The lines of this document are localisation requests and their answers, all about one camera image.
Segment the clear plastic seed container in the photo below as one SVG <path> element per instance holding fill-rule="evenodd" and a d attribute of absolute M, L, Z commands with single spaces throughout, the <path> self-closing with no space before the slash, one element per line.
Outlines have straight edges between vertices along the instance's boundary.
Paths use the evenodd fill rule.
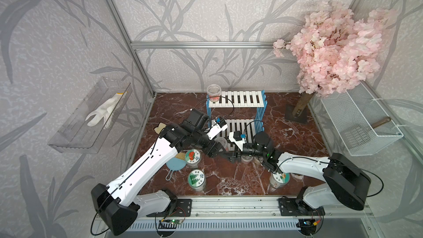
<path fill-rule="evenodd" d="M 242 155 L 241 156 L 241 162 L 243 164 L 249 164 L 253 161 L 253 157 L 252 156 L 247 156 L 247 155 Z"/>

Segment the clear container red seed packet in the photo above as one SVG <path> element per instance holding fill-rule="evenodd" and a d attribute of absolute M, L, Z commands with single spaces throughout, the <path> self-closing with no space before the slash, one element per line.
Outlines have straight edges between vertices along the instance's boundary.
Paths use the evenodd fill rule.
<path fill-rule="evenodd" d="M 221 87 L 217 84 L 211 84 L 207 88 L 207 95 L 209 98 L 209 101 L 212 103 L 219 102 L 221 98 Z"/>

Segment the clear lidded seed container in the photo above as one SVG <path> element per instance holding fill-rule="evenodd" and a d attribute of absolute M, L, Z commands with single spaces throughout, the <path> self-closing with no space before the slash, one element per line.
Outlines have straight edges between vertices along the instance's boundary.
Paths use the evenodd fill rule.
<path fill-rule="evenodd" d="M 229 149 L 229 143 L 224 137 L 217 137 L 215 141 L 220 143 L 226 151 Z"/>

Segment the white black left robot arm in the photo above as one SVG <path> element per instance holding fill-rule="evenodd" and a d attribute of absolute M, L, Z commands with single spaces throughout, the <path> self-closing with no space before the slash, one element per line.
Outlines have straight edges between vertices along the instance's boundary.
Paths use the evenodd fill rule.
<path fill-rule="evenodd" d="M 209 130 L 204 125 L 210 118 L 193 109 L 181 124 L 168 123 L 153 145 L 128 170 L 109 184 L 97 184 L 91 191 L 96 214 L 115 235 L 124 233 L 139 217 L 165 212 L 176 206 L 177 197 L 170 191 L 138 197 L 144 185 L 176 155 L 191 147 L 213 158 L 224 153 L 215 137 L 228 128 L 224 118 L 218 118 Z"/>

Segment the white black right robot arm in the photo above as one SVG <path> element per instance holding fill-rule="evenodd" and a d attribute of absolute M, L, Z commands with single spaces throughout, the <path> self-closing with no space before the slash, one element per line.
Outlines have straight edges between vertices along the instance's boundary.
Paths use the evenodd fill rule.
<path fill-rule="evenodd" d="M 319 186 L 303 187 L 292 200 L 300 214 L 338 203 L 353 210 L 364 209 L 371 179 L 344 155 L 334 153 L 318 158 L 281 152 L 274 148 L 265 132 L 255 134 L 252 143 L 248 143 L 240 131 L 230 132 L 228 139 L 236 145 L 229 156 L 231 161 L 242 156 L 257 156 L 262 158 L 262 166 L 273 174 L 298 174 L 322 182 Z"/>

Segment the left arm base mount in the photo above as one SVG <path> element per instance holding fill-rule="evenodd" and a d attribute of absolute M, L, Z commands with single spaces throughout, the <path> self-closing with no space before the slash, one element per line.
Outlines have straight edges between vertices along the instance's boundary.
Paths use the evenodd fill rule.
<path fill-rule="evenodd" d="M 169 199 L 170 202 L 161 212 L 156 212 L 147 215 L 147 217 L 190 217 L 192 211 L 192 199 L 180 198 L 173 194 L 169 189 L 161 190 Z"/>

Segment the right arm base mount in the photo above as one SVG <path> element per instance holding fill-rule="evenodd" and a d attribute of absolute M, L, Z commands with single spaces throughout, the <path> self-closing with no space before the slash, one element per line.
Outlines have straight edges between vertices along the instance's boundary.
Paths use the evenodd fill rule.
<path fill-rule="evenodd" d="M 322 206 L 314 209 L 303 201 L 306 190 L 307 187 L 303 187 L 295 198 L 283 196 L 278 199 L 278 207 L 281 216 L 325 216 L 326 213 Z"/>

